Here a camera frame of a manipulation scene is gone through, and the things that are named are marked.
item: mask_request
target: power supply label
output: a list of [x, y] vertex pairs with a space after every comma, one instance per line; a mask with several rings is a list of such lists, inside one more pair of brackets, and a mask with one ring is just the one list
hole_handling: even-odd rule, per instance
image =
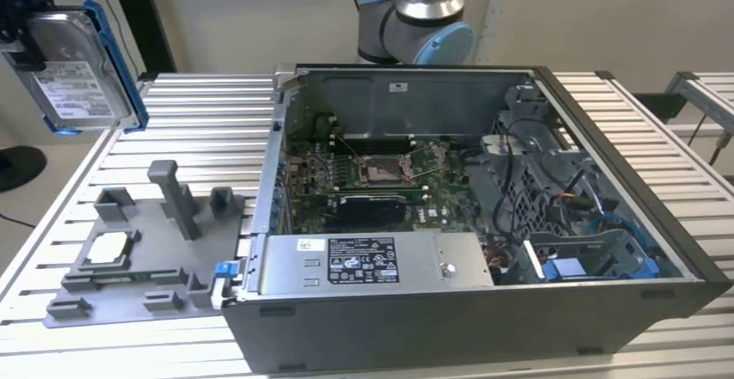
[[329, 239], [330, 284], [397, 283], [392, 237]]

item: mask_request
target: power cable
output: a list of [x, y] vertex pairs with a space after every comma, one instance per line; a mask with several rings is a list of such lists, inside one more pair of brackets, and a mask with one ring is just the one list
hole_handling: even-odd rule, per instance
[[35, 228], [35, 226], [33, 224], [25, 223], [23, 221], [18, 220], [15, 218], [7, 217], [2, 213], [0, 213], [0, 218], [2, 218], [2, 220], [6, 220], [10, 223], [15, 223], [15, 224], [19, 224], [21, 226], [30, 227], [31, 229]]

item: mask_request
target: hard drive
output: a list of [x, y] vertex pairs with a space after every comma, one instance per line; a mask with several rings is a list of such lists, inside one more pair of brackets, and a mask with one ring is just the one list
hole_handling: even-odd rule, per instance
[[[141, 130], [148, 114], [100, 5], [88, 0], [84, 8], [34, 13], [27, 30], [45, 69], [15, 74], [50, 130], [67, 135], [106, 128]], [[11, 54], [5, 58], [11, 65]]]

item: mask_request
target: gray 3d printed holder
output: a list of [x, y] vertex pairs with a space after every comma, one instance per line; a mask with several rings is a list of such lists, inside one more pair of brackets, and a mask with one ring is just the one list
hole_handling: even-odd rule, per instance
[[244, 198], [229, 187], [192, 197], [174, 161], [154, 161], [160, 200], [133, 201], [106, 188], [81, 252], [45, 308], [46, 327], [218, 315], [210, 291], [216, 263], [234, 256]]

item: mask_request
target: barcode sticker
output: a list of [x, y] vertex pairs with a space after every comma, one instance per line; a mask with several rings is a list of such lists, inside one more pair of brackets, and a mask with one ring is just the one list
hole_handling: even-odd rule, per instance
[[49, 61], [33, 73], [45, 98], [62, 119], [98, 119], [112, 116], [110, 104], [86, 61]]

